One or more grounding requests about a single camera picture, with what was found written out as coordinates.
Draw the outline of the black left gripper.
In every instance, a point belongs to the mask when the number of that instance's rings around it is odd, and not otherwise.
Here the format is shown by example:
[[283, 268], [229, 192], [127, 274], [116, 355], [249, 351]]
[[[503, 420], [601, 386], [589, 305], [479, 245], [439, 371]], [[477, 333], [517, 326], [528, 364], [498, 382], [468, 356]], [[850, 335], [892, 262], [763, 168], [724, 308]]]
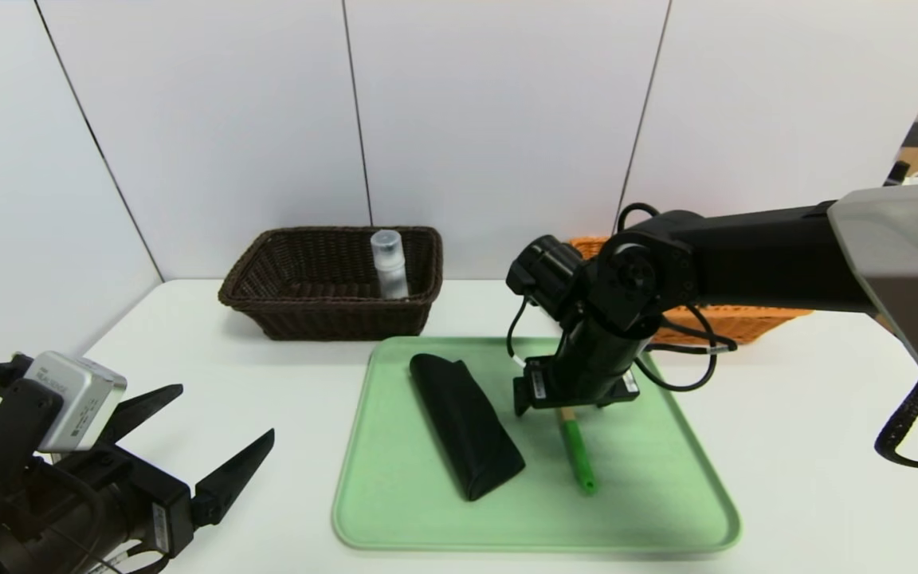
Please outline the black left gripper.
[[[183, 393], [182, 384], [121, 401], [100, 434], [114, 444]], [[123, 562], [153, 556], [138, 573], [160, 573], [194, 538], [219, 525], [276, 443], [273, 428], [194, 486], [118, 446], [98, 446], [30, 476], [33, 492], [16, 532], [29, 573], [120, 573]]]

